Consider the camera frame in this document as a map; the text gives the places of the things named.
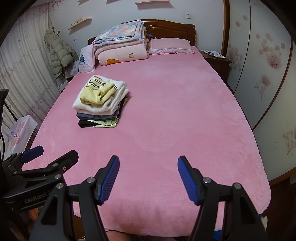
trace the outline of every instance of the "pink bedsheet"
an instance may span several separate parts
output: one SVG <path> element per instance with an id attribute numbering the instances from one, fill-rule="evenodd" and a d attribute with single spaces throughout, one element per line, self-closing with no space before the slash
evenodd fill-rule
<path id="1" fill-rule="evenodd" d="M 105 228 L 152 236 L 189 235 L 199 207 L 187 196 L 177 170 L 185 155 L 203 176 L 220 184 L 240 182 L 257 211 L 270 202 L 270 188 L 246 118 L 218 74 L 196 54 L 167 54 L 98 66 L 78 73 L 46 116 L 33 147 L 44 154 L 23 169 L 45 167 L 70 150 L 79 154 L 68 185 L 94 176 L 112 155 L 120 170 L 109 200 L 99 208 Z M 72 104 L 98 74 L 123 80 L 131 98 L 116 128 L 78 126 Z M 80 215 L 78 205 L 75 214 Z M 219 205 L 216 230 L 222 228 Z"/>

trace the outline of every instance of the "headboard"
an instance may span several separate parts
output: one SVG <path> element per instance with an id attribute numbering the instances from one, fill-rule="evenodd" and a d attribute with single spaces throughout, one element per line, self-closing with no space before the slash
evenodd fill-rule
<path id="1" fill-rule="evenodd" d="M 193 24 L 174 23 L 160 19 L 141 19 L 147 29 L 148 34 L 161 38 L 187 39 L 190 45 L 195 46 L 195 26 Z M 88 40 L 90 45 L 95 37 Z"/>

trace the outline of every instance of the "white fleece garment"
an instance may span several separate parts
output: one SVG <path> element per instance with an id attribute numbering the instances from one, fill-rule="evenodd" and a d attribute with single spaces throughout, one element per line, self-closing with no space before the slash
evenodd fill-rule
<path id="1" fill-rule="evenodd" d="M 120 101 L 127 95 L 129 92 L 126 89 L 126 83 L 123 81 L 117 81 L 105 78 L 100 75 L 93 75 L 86 84 L 94 77 L 101 78 L 104 82 L 114 83 L 117 87 L 117 90 L 108 98 L 108 100 L 102 105 L 92 105 L 92 104 L 83 104 L 81 103 L 79 97 L 84 89 L 84 87 L 79 92 L 76 100 L 73 103 L 73 109 L 78 113 L 90 114 L 90 115 L 112 115 L 118 109 Z"/>

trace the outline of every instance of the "gray puffer jacket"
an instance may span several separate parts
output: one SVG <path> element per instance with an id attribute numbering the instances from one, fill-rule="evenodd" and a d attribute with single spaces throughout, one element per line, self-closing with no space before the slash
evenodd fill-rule
<path id="1" fill-rule="evenodd" d="M 52 30 L 47 30 L 44 41 L 49 45 L 50 61 L 55 79 L 60 79 L 63 69 L 78 60 L 75 50 L 65 41 L 58 38 Z"/>

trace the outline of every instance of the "wooden floor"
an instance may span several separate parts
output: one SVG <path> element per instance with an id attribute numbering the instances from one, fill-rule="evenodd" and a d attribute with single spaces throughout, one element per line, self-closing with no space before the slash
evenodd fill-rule
<path id="1" fill-rule="evenodd" d="M 279 241 L 286 229 L 296 218 L 296 183 L 290 185 L 287 178 L 280 183 L 271 186 L 271 202 L 264 211 L 263 216 L 268 217 L 267 235 L 270 241 Z M 83 237 L 81 219 L 74 219 L 76 234 L 79 238 Z M 139 240 L 135 235 L 133 241 Z M 177 241 L 186 241 L 188 237 L 178 237 Z"/>

